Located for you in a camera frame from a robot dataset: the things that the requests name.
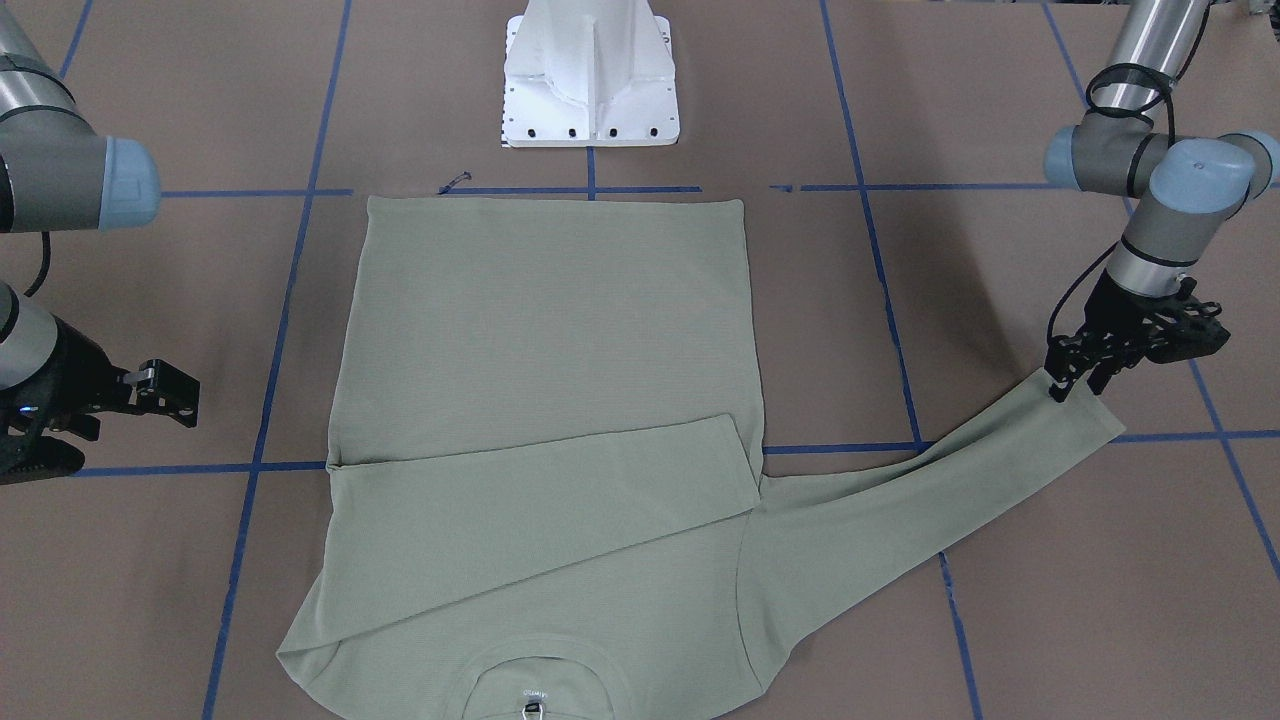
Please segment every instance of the t-shirt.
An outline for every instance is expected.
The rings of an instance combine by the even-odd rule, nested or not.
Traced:
[[[346,717],[714,717],[1121,430],[1037,372],[906,462],[764,477],[741,202],[369,215],[279,650]]]

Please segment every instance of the blue tape grid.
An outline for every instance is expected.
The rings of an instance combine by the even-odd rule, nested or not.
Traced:
[[[911,380],[908,377],[906,357],[902,354],[902,341],[899,337],[897,322],[893,318],[893,301],[890,297],[888,279],[884,274],[884,261],[881,258],[879,238],[876,233],[876,218],[872,214],[870,190],[867,183],[867,177],[863,173],[861,155],[858,151],[858,136],[854,131],[852,113],[849,110],[849,97],[845,94],[845,79],[840,70],[840,55],[836,51],[836,38],[831,29],[831,13],[827,10],[827,0],[818,0],[818,5],[822,9],[822,24],[827,35],[827,50],[831,54],[831,70],[836,78],[836,92],[840,95],[840,109],[845,115],[845,132],[849,135],[849,152],[854,161],[854,176],[858,179],[858,184],[850,190],[856,191],[859,199],[861,200],[863,217],[867,220],[867,236],[870,241],[872,259],[876,264],[876,279],[879,281],[881,290],[884,295],[884,318],[888,323],[890,338],[893,341],[893,348],[897,352],[899,372],[902,375],[902,401],[906,406],[908,420],[911,424],[911,450],[920,452],[924,450],[925,445],[920,437],[920,424],[916,420],[915,404],[911,400]],[[801,191],[803,190],[805,190],[805,186],[801,186]],[[947,562],[946,552],[938,553],[938,564],[942,566],[942,579],[947,593],[947,606],[951,610],[951,623],[956,634],[956,650],[960,653],[960,666],[964,670],[965,687],[969,691],[969,705],[973,711],[974,720],[982,720],[982,698],[978,696],[978,680],[973,670],[973,659],[969,655],[969,642],[964,633],[964,620],[960,618],[960,607],[955,601],[955,589],[951,582],[951,568]]]
[[[333,65],[329,70],[329,85],[325,90],[324,108],[320,111],[320,129],[316,132],[315,152],[311,156],[311,173],[307,177],[307,192],[302,201],[302,218],[298,220],[298,236],[293,245],[293,259],[289,264],[289,278],[284,286],[284,300],[280,306],[280,320],[275,333],[275,351],[271,355],[271,370],[266,379],[266,393],[262,398],[262,419],[257,429],[257,439],[253,445],[253,461],[248,473],[248,483],[244,487],[244,505],[241,509],[239,529],[236,534],[236,552],[232,556],[230,577],[227,583],[227,597],[223,602],[223,618],[218,630],[218,642],[214,646],[214,660],[209,670],[209,687],[205,691],[205,706],[201,714],[204,720],[212,720],[214,705],[218,700],[218,684],[221,679],[223,661],[227,657],[227,641],[230,635],[232,614],[236,610],[236,592],[239,588],[241,568],[244,562],[244,546],[248,539],[250,521],[253,515],[253,498],[257,495],[257,480],[261,475],[262,456],[266,450],[266,436],[271,425],[271,404],[275,400],[275,388],[280,378],[280,363],[284,357],[284,338],[289,332],[289,302],[293,299],[293,288],[298,279],[298,263],[302,260],[302,250],[306,245],[307,228],[311,223],[311,206],[316,197],[316,182],[320,177],[320,163],[324,159],[324,142],[329,132],[329,114],[333,110],[333,99],[338,88],[338,72],[342,69],[342,54],[347,44],[347,24],[351,20],[351,3],[342,4],[342,19],[338,24],[338,41],[333,53]]]
[[[253,460],[251,462],[233,462],[233,464],[210,464],[210,465],[152,465],[152,466],[128,466],[128,468],[88,468],[77,474],[79,478],[96,478],[96,477],[138,477],[138,475],[173,475],[173,474],[238,474],[248,473],[248,484],[246,487],[244,502],[241,512],[239,529],[237,533],[236,552],[233,556],[230,577],[228,579],[228,592],[223,606],[221,625],[218,634],[218,643],[215,646],[214,660],[210,667],[209,687],[206,691],[205,705],[202,717],[204,720],[211,720],[214,714],[214,706],[218,694],[218,683],[221,674],[223,661],[225,660],[227,641],[230,632],[230,620],[234,612],[236,603],[236,591],[238,588],[239,573],[243,564],[243,555],[246,541],[248,536],[250,521],[252,518],[253,498],[256,496],[257,479],[262,473],[280,473],[280,471],[300,471],[300,470],[321,470],[325,466],[324,461],[296,461],[296,462],[265,462],[262,460],[265,451],[265,442],[268,437],[268,430],[270,427],[271,418],[271,405],[275,396],[276,383],[279,380],[280,363],[284,351],[284,341],[288,332],[288,318],[289,318],[289,302],[292,299],[293,287],[297,282],[298,263],[301,260],[302,250],[306,241],[306,232],[310,224],[311,204],[315,197],[348,197],[355,195],[352,188],[317,188],[316,181],[320,170],[320,161],[324,154],[324,142],[328,132],[329,114],[333,108],[334,92],[337,88],[338,74],[342,64],[342,54],[346,44],[347,26],[351,17],[351,4],[352,0],[344,0],[343,14],[339,24],[339,33],[337,47],[334,50],[333,67],[329,77],[329,86],[325,95],[324,110],[321,115],[320,129],[316,137],[315,154],[312,156],[311,173],[306,188],[278,188],[278,190],[186,190],[186,191],[166,191],[164,197],[172,199],[218,199],[218,197],[303,197],[302,218],[298,224],[298,234],[294,243],[293,261],[289,268],[288,282],[285,286],[285,297],[283,301],[280,320],[276,331],[275,350],[271,359],[271,370],[268,379],[268,388],[262,401],[262,415],[261,424],[259,428],[257,439],[255,442]],[[70,69],[72,61],[79,47],[81,38],[84,32],[84,27],[88,22],[91,10],[93,6],[93,0],[86,0],[84,6],[78,18],[72,42],[68,47],[67,55],[63,60],[60,69],[60,77],[67,77]],[[909,191],[974,191],[974,190],[996,190],[996,191],[1019,191],[1019,190],[1059,190],[1048,183],[868,183],[863,174],[861,158],[858,150],[858,141],[852,123],[852,114],[849,109],[847,96],[844,87],[844,77],[840,70],[840,59],[836,50],[835,37],[831,26],[831,18],[827,9],[826,0],[819,0],[819,6],[822,10],[823,26],[827,37],[828,51],[831,55],[832,72],[835,76],[836,90],[841,100],[841,110],[845,117],[845,129],[847,133],[847,140],[850,145],[850,156],[854,163],[854,170],[856,176],[856,183],[849,184],[776,184],[771,186],[776,190],[782,190],[786,192],[858,192],[863,205],[864,218],[868,224],[869,238],[872,242],[873,259],[876,261],[877,278],[881,282],[886,318],[890,324],[890,334],[893,340],[895,348],[899,356],[899,369],[901,373],[902,382],[902,395],[904,404],[906,406],[908,416],[911,424],[913,439],[906,442],[873,442],[873,443],[842,443],[842,445],[795,445],[795,446],[767,446],[764,447],[765,455],[799,455],[799,454],[836,454],[836,452],[893,452],[893,451],[909,451],[919,452],[932,445],[931,441],[924,441],[919,433],[919,424],[915,416],[915,407],[910,393],[910,380],[906,372],[906,363],[902,355],[901,342],[897,336],[896,320],[892,311],[892,302],[888,291],[888,283],[883,273],[883,261],[879,252],[879,240],[876,233],[874,217],[870,209],[870,201],[868,193],[870,192],[909,192]],[[1068,72],[1071,81],[1080,95],[1083,101],[1084,92],[1083,86],[1079,81],[1079,76],[1075,72],[1075,67],[1071,63],[1070,54],[1068,53],[1066,45],[1062,40],[1061,32],[1057,28],[1057,23],[1053,19],[1053,14],[1048,5],[1042,5],[1046,19],[1053,33],[1055,41],[1057,42],[1059,50],[1062,54],[1062,59],[1066,63]],[[452,195],[586,195],[589,200],[595,200],[598,195],[607,193],[695,193],[701,192],[700,186],[617,186],[617,187],[599,187],[596,184],[595,173],[595,149],[589,147],[586,150],[586,170],[588,182],[584,187],[454,187],[449,191]],[[1280,182],[1274,183],[1274,187],[1280,187]],[[1149,443],[1149,442],[1187,442],[1187,441],[1217,441],[1228,457],[1231,466],[1233,474],[1235,475],[1236,483],[1239,486],[1240,493],[1245,500],[1245,505],[1253,518],[1254,525],[1262,539],[1263,547],[1271,561],[1272,569],[1276,577],[1280,578],[1280,559],[1277,559],[1275,544],[1271,542],[1270,534],[1258,514],[1257,505],[1253,500],[1253,495],[1249,491],[1248,483],[1239,468],[1235,459],[1235,454],[1231,447],[1231,441],[1242,439],[1260,439],[1260,438],[1280,438],[1280,429],[1265,429],[1265,430],[1226,430],[1224,429],[1217,411],[1213,406],[1212,397],[1210,396],[1208,387],[1206,386],[1203,377],[1199,372],[1198,365],[1192,361],[1190,369],[1193,378],[1196,379],[1197,387],[1204,400],[1206,410],[1213,424],[1213,432],[1201,432],[1201,433],[1148,433],[1148,434],[1124,434],[1112,441],[1112,443]],[[968,639],[964,632],[964,623],[960,616],[959,606],[955,597],[955,587],[952,582],[950,562],[946,553],[940,553],[938,556],[940,566],[942,570],[942,579],[946,588],[947,602],[951,609],[952,621],[956,632],[956,642],[959,646],[961,664],[964,666],[965,682],[969,689],[969,698],[972,703],[972,710],[975,720],[982,719],[982,705],[979,701],[978,687],[973,670],[973,661],[969,653]]]

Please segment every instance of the blue joint cap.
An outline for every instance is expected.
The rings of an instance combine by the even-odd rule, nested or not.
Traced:
[[[1253,156],[1221,140],[1175,143],[1151,173],[1148,188],[1161,205],[1202,215],[1238,205],[1249,192]]]
[[[1071,159],[1071,141],[1075,137],[1075,126],[1065,127],[1053,135],[1048,141],[1048,150],[1044,151],[1044,178],[1053,186],[1080,190],[1080,181],[1075,178],[1075,161]]]
[[[108,137],[97,229],[137,228],[159,211],[160,173],[151,154],[136,140]]]
[[[1239,132],[1233,132],[1231,135],[1243,135],[1245,137],[1252,137],[1258,141],[1258,145],[1266,149],[1267,155],[1271,156],[1271,181],[1280,181],[1280,141],[1271,137],[1265,132],[1256,129],[1242,129]]]

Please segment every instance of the neckline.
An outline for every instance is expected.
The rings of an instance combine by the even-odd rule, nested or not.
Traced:
[[[582,665],[595,673],[595,676],[604,685],[604,692],[613,706],[613,720],[632,720],[635,717],[631,711],[631,688],[626,675],[603,650],[579,638],[544,633],[515,637],[474,655],[458,670],[449,687],[444,719],[462,720],[462,712],[466,710],[481,675],[503,662],[526,657],[553,657]]]

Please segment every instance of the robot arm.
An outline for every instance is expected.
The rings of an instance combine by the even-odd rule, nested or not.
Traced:
[[[1176,135],[1171,92],[1207,10],[1208,0],[1134,0],[1111,65],[1087,88],[1084,119],[1050,142],[1050,182],[1140,199],[1085,302],[1084,324],[1074,336],[1047,338],[1044,368],[1059,401],[1085,373],[1100,395],[1143,357],[1211,355],[1230,337],[1217,320],[1221,307],[1197,300],[1187,273],[1217,228],[1280,176],[1280,143],[1252,131],[1215,140]],[[1169,133],[1152,132],[1161,104]]]
[[[0,4],[0,232],[150,223],[160,181],[146,149],[102,137]],[[61,319],[0,282],[0,484],[67,475],[84,456],[45,429],[95,441],[93,413],[195,427],[200,383],[151,360],[127,373]]]

